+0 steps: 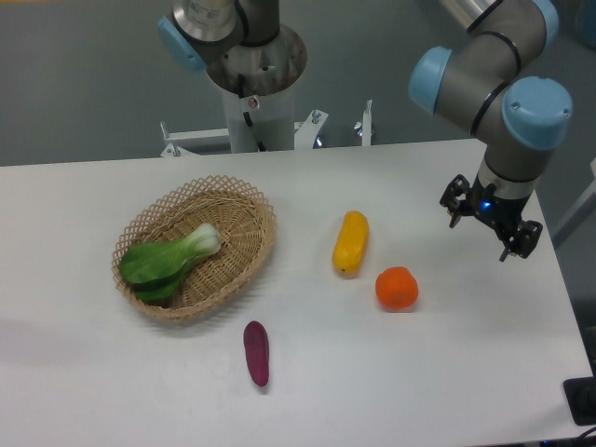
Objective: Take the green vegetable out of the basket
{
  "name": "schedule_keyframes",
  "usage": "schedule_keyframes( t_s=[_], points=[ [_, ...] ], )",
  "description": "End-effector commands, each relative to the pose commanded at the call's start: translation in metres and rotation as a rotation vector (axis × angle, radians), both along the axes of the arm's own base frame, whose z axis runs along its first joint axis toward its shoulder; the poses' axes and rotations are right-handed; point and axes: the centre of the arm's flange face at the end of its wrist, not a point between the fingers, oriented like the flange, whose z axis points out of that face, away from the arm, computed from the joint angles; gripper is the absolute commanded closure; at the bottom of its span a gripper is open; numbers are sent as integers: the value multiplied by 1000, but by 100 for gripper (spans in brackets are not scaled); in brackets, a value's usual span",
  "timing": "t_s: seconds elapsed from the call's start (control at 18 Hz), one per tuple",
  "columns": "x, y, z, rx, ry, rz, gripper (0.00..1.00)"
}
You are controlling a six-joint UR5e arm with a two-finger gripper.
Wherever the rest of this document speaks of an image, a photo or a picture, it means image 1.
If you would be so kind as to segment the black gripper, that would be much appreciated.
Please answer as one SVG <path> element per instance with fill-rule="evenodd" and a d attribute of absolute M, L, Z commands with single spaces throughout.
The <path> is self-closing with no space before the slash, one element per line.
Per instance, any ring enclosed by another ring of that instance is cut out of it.
<path fill-rule="evenodd" d="M 525 221 L 522 212 L 530 196 L 501 197 L 494 183 L 482 186 L 475 181 L 471 186 L 462 174 L 456 175 L 446 186 L 440 205 L 450 216 L 449 227 L 455 228 L 462 217 L 470 215 L 492 229 L 503 243 L 499 256 L 505 262 L 509 256 L 527 259 L 534 251 L 543 231 L 543 224 Z"/>

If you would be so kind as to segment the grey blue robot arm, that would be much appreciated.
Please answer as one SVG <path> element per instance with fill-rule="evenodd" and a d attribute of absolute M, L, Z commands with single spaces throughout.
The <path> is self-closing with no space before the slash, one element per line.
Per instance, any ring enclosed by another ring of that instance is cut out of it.
<path fill-rule="evenodd" d="M 471 216 L 492 228 L 506 255 L 529 256 L 542 226 L 522 210 L 565 137 L 573 102 L 548 78 L 522 70 L 552 42 L 558 13 L 549 1 L 448 1 L 469 34 L 460 51 L 428 50 L 408 92 L 486 150 L 473 181 L 455 177 L 440 203 L 453 222 Z M 206 72 L 220 90 L 236 153 L 311 147 L 316 134 L 296 128 L 291 89 L 307 53 L 279 19 L 276 1 L 179 1 L 158 34 L 185 70 Z"/>

